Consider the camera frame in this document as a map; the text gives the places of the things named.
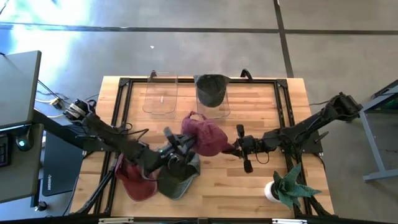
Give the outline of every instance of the red hat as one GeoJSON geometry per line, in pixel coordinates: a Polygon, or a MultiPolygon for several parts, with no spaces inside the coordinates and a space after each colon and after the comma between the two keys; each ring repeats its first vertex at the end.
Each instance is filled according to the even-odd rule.
{"type": "Polygon", "coordinates": [[[146,200],[157,192],[157,182],[143,179],[139,166],[130,164],[124,159],[123,154],[119,156],[114,173],[123,182],[130,198],[137,202],[146,200]]]}
{"type": "Polygon", "coordinates": [[[221,151],[234,149],[228,143],[228,137],[224,131],[217,124],[204,115],[193,111],[182,120],[181,133],[196,136],[193,150],[201,156],[215,156],[221,151]],[[191,119],[190,117],[194,114],[201,116],[203,121],[191,119]]]}

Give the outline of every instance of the floor tile line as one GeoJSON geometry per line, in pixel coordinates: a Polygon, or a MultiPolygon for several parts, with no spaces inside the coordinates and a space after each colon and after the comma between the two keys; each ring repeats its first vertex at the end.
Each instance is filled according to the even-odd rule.
{"type": "Polygon", "coordinates": [[[16,27],[47,31],[78,31],[78,32],[200,32],[200,33],[240,33],[240,34],[277,34],[278,29],[255,28],[183,28],[183,27],[92,27],[63,26],[53,24],[29,24],[0,22],[0,29],[12,30],[16,27]]]}
{"type": "Polygon", "coordinates": [[[398,35],[398,30],[302,30],[302,29],[285,29],[285,34],[398,35]]]}
{"type": "Polygon", "coordinates": [[[284,57],[284,62],[285,62],[286,75],[287,78],[294,78],[292,62],[290,61],[290,56],[289,56],[289,48],[287,47],[284,22],[282,19],[282,13],[280,11],[280,6],[279,6],[279,0],[274,0],[274,6],[275,6],[275,14],[279,28],[280,45],[282,47],[282,55],[284,57]]]}

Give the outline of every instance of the gray floor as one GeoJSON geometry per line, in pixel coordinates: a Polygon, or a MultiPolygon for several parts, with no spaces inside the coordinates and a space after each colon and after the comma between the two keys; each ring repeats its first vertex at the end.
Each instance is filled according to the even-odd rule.
{"type": "MultiPolygon", "coordinates": [[[[398,2],[393,0],[280,0],[280,6],[286,29],[398,28],[398,2]]],[[[10,0],[0,21],[116,27],[277,28],[271,0],[10,0]]],[[[71,99],[96,94],[104,75],[147,75],[153,69],[179,75],[222,73],[233,77],[247,68],[255,77],[286,77],[278,34],[14,29],[0,30],[0,39],[0,52],[41,50],[39,78],[71,99]]],[[[304,78],[310,102],[325,101],[343,91],[365,103],[375,91],[398,77],[398,35],[289,34],[287,45],[294,76],[304,78]]],[[[59,114],[47,105],[36,107],[47,114],[59,114]]],[[[312,112],[320,108],[313,106],[312,112]]],[[[322,144],[335,213],[346,218],[397,223],[398,179],[368,184],[362,181],[362,175],[377,169],[360,120],[352,124],[335,121],[322,131],[330,132],[322,144]]],[[[0,204],[0,220],[60,215],[68,195],[46,200],[51,201],[53,211],[35,213],[26,199],[0,204]]]]}

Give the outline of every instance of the dark gray hat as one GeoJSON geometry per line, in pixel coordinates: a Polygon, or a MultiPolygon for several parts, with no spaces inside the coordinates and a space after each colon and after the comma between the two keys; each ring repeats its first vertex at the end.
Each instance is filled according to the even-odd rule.
{"type": "Polygon", "coordinates": [[[188,164],[174,164],[169,169],[163,166],[157,176],[158,191],[164,196],[178,200],[187,191],[193,181],[193,178],[200,175],[199,155],[193,151],[189,152],[188,158],[191,158],[188,164]]]}
{"type": "Polygon", "coordinates": [[[200,103],[208,107],[222,104],[230,78],[220,74],[194,75],[200,103]]]}

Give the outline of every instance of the wooden tabletop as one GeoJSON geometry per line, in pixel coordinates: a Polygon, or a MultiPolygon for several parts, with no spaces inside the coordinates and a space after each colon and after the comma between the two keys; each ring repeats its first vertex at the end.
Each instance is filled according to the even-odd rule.
{"type": "MultiPolygon", "coordinates": [[[[99,93],[96,112],[110,124],[120,77],[104,77],[99,93]]],[[[298,123],[311,115],[304,81],[301,78],[288,78],[289,93],[294,119],[298,123]]],[[[166,138],[163,129],[168,126],[173,133],[180,133],[181,120],[189,112],[197,110],[195,87],[192,83],[178,84],[178,98],[175,118],[153,118],[142,110],[146,96],[146,84],[135,83],[127,121],[133,130],[149,128],[142,141],[151,149],[163,146],[166,138]]],[[[284,114],[287,114],[282,97],[284,114]]],[[[236,125],[243,124],[245,133],[260,138],[266,131],[279,128],[279,119],[272,85],[229,84],[228,99],[231,114],[216,123],[227,134],[229,142],[237,138],[236,125]]],[[[124,102],[121,102],[118,116],[120,122],[124,102]]],[[[171,200],[157,193],[143,202],[129,198],[120,180],[117,181],[113,201],[112,216],[118,217],[228,217],[228,218],[287,218],[293,217],[285,205],[272,203],[264,195],[264,187],[272,181],[276,170],[280,175],[287,173],[284,155],[280,150],[270,152],[268,164],[260,164],[254,155],[249,158],[254,171],[247,174],[243,170],[243,160],[231,155],[218,154],[214,157],[201,157],[201,174],[180,200],[171,200]]],[[[98,185],[104,153],[96,152],[87,157],[81,166],[71,212],[77,211],[88,200],[98,185]]],[[[265,162],[267,155],[259,154],[265,162]]],[[[333,213],[326,175],[319,158],[303,155],[307,184],[322,193],[317,200],[330,213],[333,213]]],[[[108,198],[108,187],[104,190],[101,211],[108,198]]]]}

